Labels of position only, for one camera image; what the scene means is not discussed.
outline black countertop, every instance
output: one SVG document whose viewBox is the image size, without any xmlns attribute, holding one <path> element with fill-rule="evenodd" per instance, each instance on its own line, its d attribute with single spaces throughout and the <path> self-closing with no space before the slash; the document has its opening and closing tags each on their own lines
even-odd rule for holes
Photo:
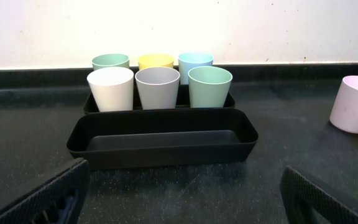
<svg viewBox="0 0 358 224">
<path fill-rule="evenodd" d="M 287 165 L 358 198 L 358 135 L 333 127 L 340 80 L 233 83 L 259 141 L 244 162 L 97 171 L 78 223 L 287 223 Z M 87 87 L 0 90 L 0 195 L 70 159 Z"/>
</svg>

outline green cup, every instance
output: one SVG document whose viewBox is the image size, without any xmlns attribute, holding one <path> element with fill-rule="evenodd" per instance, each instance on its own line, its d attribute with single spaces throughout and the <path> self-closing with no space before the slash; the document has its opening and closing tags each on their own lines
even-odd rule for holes
<svg viewBox="0 0 358 224">
<path fill-rule="evenodd" d="M 192 108 L 223 107 L 233 76 L 229 71 L 201 66 L 189 71 L 190 106 Z"/>
<path fill-rule="evenodd" d="M 124 54 L 105 54 L 92 59 L 93 70 L 106 67 L 129 68 L 129 57 Z"/>
</svg>

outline pink cup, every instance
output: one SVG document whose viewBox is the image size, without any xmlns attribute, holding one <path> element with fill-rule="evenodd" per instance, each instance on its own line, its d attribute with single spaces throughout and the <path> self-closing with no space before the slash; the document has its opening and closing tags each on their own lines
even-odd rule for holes
<svg viewBox="0 0 358 224">
<path fill-rule="evenodd" d="M 358 76 L 342 79 L 329 120 L 343 131 L 358 134 Z"/>
</svg>

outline white cup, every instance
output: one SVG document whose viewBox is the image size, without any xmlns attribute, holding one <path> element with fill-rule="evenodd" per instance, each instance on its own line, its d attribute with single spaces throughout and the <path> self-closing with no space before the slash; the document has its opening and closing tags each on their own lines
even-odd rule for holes
<svg viewBox="0 0 358 224">
<path fill-rule="evenodd" d="M 91 72 L 86 79 L 100 112 L 133 109 L 132 70 L 122 67 L 101 68 Z"/>
<path fill-rule="evenodd" d="M 135 75 L 143 110 L 174 109 L 180 74 L 173 68 L 152 67 Z"/>
<path fill-rule="evenodd" d="M 342 79 L 329 120 L 343 131 L 358 134 L 358 76 Z"/>
</svg>

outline tray bottom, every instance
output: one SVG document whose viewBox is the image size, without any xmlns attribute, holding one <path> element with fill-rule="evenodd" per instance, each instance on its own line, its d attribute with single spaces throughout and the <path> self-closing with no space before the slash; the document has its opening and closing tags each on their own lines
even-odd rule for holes
<svg viewBox="0 0 358 224">
<path fill-rule="evenodd" d="M 87 151 L 194 146 L 206 144 L 236 144 L 239 142 L 240 141 L 237 135 L 231 130 L 123 134 L 96 136 L 89 142 Z"/>
</svg>

